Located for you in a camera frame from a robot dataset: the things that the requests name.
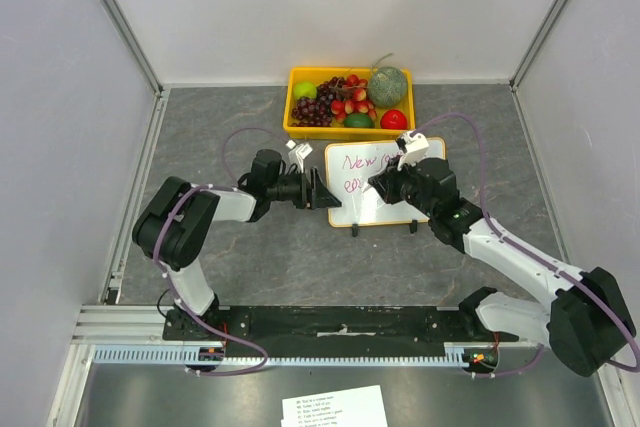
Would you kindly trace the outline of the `yellow plastic tray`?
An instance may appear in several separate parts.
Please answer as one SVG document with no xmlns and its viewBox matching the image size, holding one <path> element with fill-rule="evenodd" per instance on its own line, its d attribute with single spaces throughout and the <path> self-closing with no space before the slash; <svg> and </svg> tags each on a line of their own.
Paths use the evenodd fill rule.
<svg viewBox="0 0 640 427">
<path fill-rule="evenodd" d="M 293 127 L 291 111 L 293 108 L 293 86 L 300 81 L 311 81 L 318 85 L 332 77 L 347 77 L 349 74 L 356 74 L 358 77 L 371 78 L 371 68 L 338 68 L 338 67 L 294 67 L 290 71 L 289 86 L 284 110 L 283 129 L 294 139 L 330 139 L 344 141 L 364 141 L 364 140 L 391 140 L 397 138 L 402 132 L 416 128 L 415 112 L 413 105 L 413 90 L 411 73 L 406 69 L 401 69 L 407 76 L 409 88 L 407 96 L 392 108 L 381 108 L 374 105 L 377 118 L 375 127 L 369 129 L 349 129 L 339 124 L 334 118 L 330 127 Z M 402 111 L 408 120 L 406 130 L 387 130 L 380 127 L 381 116 L 390 109 Z"/>
</svg>

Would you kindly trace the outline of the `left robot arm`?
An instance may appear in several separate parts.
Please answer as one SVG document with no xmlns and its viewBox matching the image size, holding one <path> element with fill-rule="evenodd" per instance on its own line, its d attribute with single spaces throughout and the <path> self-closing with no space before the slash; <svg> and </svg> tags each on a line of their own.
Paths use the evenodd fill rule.
<svg viewBox="0 0 640 427">
<path fill-rule="evenodd" d="M 342 206 L 316 168 L 303 168 L 310 151 L 307 144 L 295 147 L 288 165 L 277 151 L 262 149 L 235 187 L 195 185 L 171 176 L 136 221 L 133 243 L 168 280 L 174 303 L 188 312 L 185 329 L 196 339 L 211 339 L 220 325 L 218 314 L 211 310 L 217 296 L 199 260 L 212 223 L 257 222 L 274 202 L 290 202 L 303 210 Z"/>
</svg>

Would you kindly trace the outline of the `red tomato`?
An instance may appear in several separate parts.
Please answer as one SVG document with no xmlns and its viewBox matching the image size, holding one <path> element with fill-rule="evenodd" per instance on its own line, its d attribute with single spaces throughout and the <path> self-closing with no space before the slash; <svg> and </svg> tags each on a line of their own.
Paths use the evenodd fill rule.
<svg viewBox="0 0 640 427">
<path fill-rule="evenodd" d="M 387 130 L 404 131 L 408 127 L 408 120 L 402 111 L 390 109 L 381 116 L 380 127 Z"/>
</svg>

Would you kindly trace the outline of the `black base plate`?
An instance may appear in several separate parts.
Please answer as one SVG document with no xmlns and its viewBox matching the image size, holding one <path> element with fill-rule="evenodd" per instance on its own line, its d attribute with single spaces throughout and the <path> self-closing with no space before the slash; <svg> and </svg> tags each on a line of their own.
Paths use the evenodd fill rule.
<svg viewBox="0 0 640 427">
<path fill-rule="evenodd" d="M 433 306 L 229 306 L 205 322 L 268 355 L 436 355 L 446 343 L 496 339 L 469 313 Z"/>
</svg>

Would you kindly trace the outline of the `yellow framed whiteboard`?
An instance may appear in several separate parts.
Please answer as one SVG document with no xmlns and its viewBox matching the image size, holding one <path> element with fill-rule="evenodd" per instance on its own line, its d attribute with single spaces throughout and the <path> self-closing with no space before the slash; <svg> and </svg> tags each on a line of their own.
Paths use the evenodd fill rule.
<svg viewBox="0 0 640 427">
<path fill-rule="evenodd" d="M 362 193 L 368 179 L 382 172 L 400 154 L 393 140 L 332 143 L 325 148 L 326 185 L 341 202 L 328 210 L 334 228 L 426 223 L 428 217 L 405 202 L 385 204 L 371 188 Z"/>
</svg>

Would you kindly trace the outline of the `green apple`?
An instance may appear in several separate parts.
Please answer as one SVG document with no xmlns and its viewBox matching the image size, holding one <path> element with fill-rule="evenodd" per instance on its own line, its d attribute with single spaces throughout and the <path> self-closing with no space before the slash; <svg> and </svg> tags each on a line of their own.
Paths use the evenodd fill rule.
<svg viewBox="0 0 640 427">
<path fill-rule="evenodd" d="M 316 85 L 310 81 L 295 83 L 292 92 L 295 100 L 300 100 L 302 98 L 315 99 L 317 96 Z"/>
</svg>

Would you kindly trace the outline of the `green avocado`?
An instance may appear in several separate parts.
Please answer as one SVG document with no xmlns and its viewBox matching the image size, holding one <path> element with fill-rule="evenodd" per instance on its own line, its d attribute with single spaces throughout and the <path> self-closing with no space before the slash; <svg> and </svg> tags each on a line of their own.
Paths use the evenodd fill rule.
<svg viewBox="0 0 640 427">
<path fill-rule="evenodd" d="M 366 113 L 351 113 L 345 117 L 343 125 L 349 129 L 369 129 L 375 127 L 375 121 Z"/>
</svg>

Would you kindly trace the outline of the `white printed paper sheet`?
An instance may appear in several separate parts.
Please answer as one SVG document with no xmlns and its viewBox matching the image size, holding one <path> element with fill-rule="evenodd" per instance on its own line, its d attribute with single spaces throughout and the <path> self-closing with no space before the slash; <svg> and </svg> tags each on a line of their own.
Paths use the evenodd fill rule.
<svg viewBox="0 0 640 427">
<path fill-rule="evenodd" d="M 379 385 L 284 399 L 282 410 L 282 426 L 388 426 Z"/>
</svg>

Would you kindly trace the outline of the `red grape bunch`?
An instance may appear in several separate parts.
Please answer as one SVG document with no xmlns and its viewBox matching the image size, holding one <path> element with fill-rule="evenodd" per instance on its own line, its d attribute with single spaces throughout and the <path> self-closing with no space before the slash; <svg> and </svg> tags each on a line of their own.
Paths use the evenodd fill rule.
<svg viewBox="0 0 640 427">
<path fill-rule="evenodd" d="M 329 93 L 332 95 L 330 110 L 339 124 L 343 125 L 345 117 L 351 113 L 366 113 L 376 121 L 377 113 L 369 99 L 367 86 L 368 81 L 356 74 L 334 77 L 329 81 Z"/>
</svg>

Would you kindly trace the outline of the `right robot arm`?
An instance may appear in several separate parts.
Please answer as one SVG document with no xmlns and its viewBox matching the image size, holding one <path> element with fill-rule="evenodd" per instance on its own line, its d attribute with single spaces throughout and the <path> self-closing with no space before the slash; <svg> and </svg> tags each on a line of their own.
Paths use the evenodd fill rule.
<svg viewBox="0 0 640 427">
<path fill-rule="evenodd" d="M 384 203 L 405 202 L 426 215 L 442 243 L 491 266 L 529 293 L 528 301 L 494 289 L 475 294 L 471 307 L 457 318 L 465 338 L 477 341 L 493 331 L 531 340 L 583 377 L 605 364 L 638 372 L 638 364 L 614 359 L 625 347 L 637 353 L 639 345 L 620 287 L 608 271 L 583 271 L 512 235 L 461 196 L 443 159 L 409 165 L 394 158 L 368 184 Z"/>
</svg>

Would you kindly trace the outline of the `dark purple grape bunch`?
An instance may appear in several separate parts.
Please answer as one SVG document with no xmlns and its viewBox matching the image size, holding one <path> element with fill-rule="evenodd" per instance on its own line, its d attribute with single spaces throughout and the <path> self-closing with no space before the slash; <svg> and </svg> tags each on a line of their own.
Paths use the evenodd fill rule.
<svg viewBox="0 0 640 427">
<path fill-rule="evenodd" d="M 332 79 L 318 85 L 315 99 L 302 98 L 294 100 L 291 111 L 293 127 L 330 127 L 334 116 L 330 110 L 332 95 L 329 93 L 328 83 Z"/>
</svg>

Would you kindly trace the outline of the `green netted melon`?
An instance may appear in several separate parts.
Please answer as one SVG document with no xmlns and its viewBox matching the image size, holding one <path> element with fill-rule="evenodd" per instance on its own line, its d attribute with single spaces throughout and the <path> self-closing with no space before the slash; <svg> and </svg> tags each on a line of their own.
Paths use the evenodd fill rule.
<svg viewBox="0 0 640 427">
<path fill-rule="evenodd" d="M 409 88 L 406 74 L 401 69 L 386 64 L 391 56 L 392 53 L 382 56 L 370 69 L 368 96 L 375 106 L 381 108 L 396 106 L 407 96 Z"/>
</svg>

